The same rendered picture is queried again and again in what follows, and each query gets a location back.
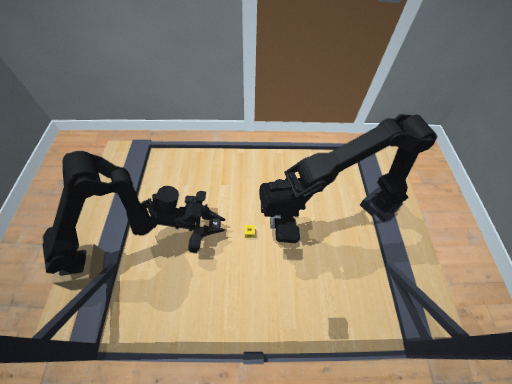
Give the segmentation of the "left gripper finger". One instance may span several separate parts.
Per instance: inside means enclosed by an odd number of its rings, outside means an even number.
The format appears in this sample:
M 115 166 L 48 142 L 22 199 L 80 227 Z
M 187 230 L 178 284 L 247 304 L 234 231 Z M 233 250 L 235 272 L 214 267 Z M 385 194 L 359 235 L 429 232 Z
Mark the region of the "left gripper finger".
M 223 217 L 217 215 L 216 213 L 212 212 L 208 208 L 208 204 L 205 205 L 205 213 L 204 213 L 202 219 L 204 219 L 204 220 L 220 219 L 220 221 L 225 221 L 225 218 L 223 218 Z
M 210 231 L 210 232 L 206 232 L 206 231 Z M 203 226 L 203 235 L 201 237 L 203 238 L 205 236 L 208 236 L 208 235 L 211 235 L 211 234 L 215 234 L 215 233 L 219 233 L 219 232 L 223 232 L 223 231 L 225 231 L 225 229 L 217 228 L 217 227 L 208 227 L 207 225 L 204 224 L 204 226 Z M 202 238 L 201 238 L 201 240 L 202 240 Z

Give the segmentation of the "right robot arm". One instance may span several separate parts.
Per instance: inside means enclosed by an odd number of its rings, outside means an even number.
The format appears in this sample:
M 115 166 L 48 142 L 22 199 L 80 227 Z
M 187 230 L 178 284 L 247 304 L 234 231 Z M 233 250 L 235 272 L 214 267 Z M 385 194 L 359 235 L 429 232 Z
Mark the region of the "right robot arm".
M 395 119 L 385 119 L 374 129 L 329 153 L 316 153 L 302 159 L 284 172 L 285 182 L 261 184 L 261 213 L 265 217 L 274 217 L 276 213 L 282 215 L 284 206 L 290 203 L 303 206 L 314 194 L 334 182 L 344 169 L 388 146 L 397 146 L 389 173 L 377 181 L 382 190 L 371 199 L 383 212 L 387 212 L 395 204 L 400 205 L 408 199 L 406 178 L 419 153 L 430 149 L 436 139 L 437 134 L 420 115 L 399 114 Z M 297 178 L 294 172 L 298 172 L 301 178 Z

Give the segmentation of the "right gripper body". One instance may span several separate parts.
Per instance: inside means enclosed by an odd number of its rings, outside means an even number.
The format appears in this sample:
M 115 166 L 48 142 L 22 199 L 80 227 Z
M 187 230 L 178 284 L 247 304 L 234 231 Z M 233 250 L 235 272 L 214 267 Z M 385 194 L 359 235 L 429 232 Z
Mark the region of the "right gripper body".
M 298 207 L 290 203 L 284 207 L 285 211 L 281 215 L 280 225 L 277 225 L 275 230 L 276 240 L 278 242 L 297 243 L 300 240 L 300 232 L 293 216 L 298 217 L 299 210 L 305 210 L 306 206 Z

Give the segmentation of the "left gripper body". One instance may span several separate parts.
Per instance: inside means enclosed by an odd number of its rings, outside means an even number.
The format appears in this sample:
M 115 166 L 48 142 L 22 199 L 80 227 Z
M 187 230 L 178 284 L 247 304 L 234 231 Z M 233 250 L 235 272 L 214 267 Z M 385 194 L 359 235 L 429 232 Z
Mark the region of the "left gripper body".
M 206 191 L 198 191 L 195 197 L 198 198 L 197 203 L 201 203 L 201 201 L 205 201 Z M 202 205 L 201 217 L 203 217 L 204 213 L 205 213 L 205 205 Z M 193 234 L 191 235 L 191 237 L 189 239 L 190 248 L 188 246 L 188 251 L 191 253 L 197 254 L 197 252 L 199 251 L 200 246 L 201 246 L 201 238 L 202 238 L 201 236 L 203 235 L 203 227 L 200 226 L 201 218 L 199 220 L 195 221 L 196 224 L 193 227 L 193 226 L 185 226 L 184 224 L 178 222 L 178 217 L 182 217 L 182 212 L 179 211 L 179 208 L 176 208 L 172 227 L 175 227 L 175 229 L 184 228 L 184 229 L 189 229 L 189 231 L 193 230 Z

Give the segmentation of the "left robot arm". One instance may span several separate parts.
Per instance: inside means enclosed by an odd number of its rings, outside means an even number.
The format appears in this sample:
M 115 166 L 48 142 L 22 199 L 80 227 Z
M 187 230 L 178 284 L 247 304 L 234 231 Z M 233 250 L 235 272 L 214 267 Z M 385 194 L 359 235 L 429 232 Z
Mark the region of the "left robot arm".
M 99 173 L 111 178 L 112 182 L 101 182 Z M 79 242 L 76 224 L 85 199 L 93 195 L 117 193 L 126 209 L 134 235 L 146 235 L 157 225 L 173 225 L 179 198 L 176 188 L 163 186 L 156 194 L 152 194 L 152 198 L 140 203 L 129 172 L 100 156 L 85 151 L 67 153 L 63 157 L 63 182 L 64 188 L 54 224 L 43 235 L 46 273 L 54 274 L 59 271 L 62 276 L 83 272 L 86 250 L 77 251 Z M 178 217 L 178 222 L 186 226 L 195 225 L 195 221 L 201 218 L 202 208 L 197 200 L 195 196 L 185 197 L 186 206 L 179 207 L 182 217 Z

